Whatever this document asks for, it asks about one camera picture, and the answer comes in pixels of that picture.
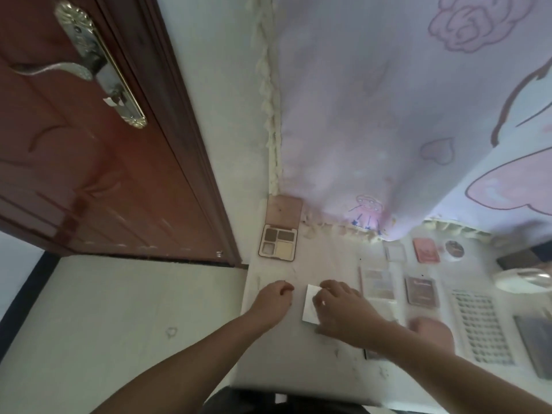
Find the white wall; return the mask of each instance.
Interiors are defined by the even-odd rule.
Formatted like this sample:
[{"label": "white wall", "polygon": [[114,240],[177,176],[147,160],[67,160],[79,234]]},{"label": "white wall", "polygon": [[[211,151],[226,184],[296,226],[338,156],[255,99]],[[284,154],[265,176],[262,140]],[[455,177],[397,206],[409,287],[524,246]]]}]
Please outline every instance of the white wall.
[{"label": "white wall", "polygon": [[31,274],[40,256],[38,247],[0,231],[0,319]]},{"label": "white wall", "polygon": [[259,52],[246,0],[158,0],[194,106],[239,253],[248,264],[254,217],[268,194]]},{"label": "white wall", "polygon": [[62,258],[0,364],[0,413],[90,413],[238,316],[245,277],[224,267]]}]

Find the floor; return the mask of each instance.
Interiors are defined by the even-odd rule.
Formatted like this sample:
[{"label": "floor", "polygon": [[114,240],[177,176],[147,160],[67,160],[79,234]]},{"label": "floor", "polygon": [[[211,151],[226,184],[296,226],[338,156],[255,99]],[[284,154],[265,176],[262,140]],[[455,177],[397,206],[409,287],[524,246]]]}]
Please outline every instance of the floor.
[{"label": "floor", "polygon": [[206,265],[61,259],[0,364],[0,413],[90,413],[239,315],[245,278]]}]

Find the hand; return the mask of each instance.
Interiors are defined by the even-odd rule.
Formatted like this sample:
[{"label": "hand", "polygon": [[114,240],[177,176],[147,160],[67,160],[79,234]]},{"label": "hand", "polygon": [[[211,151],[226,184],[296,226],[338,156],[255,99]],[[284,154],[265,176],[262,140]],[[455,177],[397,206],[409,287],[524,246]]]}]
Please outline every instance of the hand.
[{"label": "hand", "polygon": [[313,298],[320,320],[316,332],[354,347],[377,351],[382,328],[390,324],[381,317],[360,292],[344,282],[325,280]]},{"label": "hand", "polygon": [[292,284],[284,280],[266,285],[259,291],[247,314],[268,331],[284,318],[292,305],[294,289]]}]

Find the dark clothing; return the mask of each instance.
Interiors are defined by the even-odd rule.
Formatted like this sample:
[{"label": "dark clothing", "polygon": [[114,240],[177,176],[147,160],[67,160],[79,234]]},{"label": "dark clothing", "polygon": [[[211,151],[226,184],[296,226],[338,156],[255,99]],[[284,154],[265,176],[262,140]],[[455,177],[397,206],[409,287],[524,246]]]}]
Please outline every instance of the dark clothing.
[{"label": "dark clothing", "polygon": [[361,405],[287,396],[287,402],[276,404],[275,394],[222,388],[210,397],[199,414],[367,414]]}]

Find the door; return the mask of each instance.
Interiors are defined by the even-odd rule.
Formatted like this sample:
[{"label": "door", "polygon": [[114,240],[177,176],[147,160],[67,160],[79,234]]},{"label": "door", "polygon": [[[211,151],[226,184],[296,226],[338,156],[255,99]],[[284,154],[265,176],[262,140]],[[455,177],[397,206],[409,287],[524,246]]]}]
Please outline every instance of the door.
[{"label": "door", "polygon": [[224,260],[221,239],[94,0],[70,3],[94,21],[145,127],[123,120],[96,79],[14,71],[82,62],[54,15],[58,2],[2,2],[0,218],[76,253]]}]

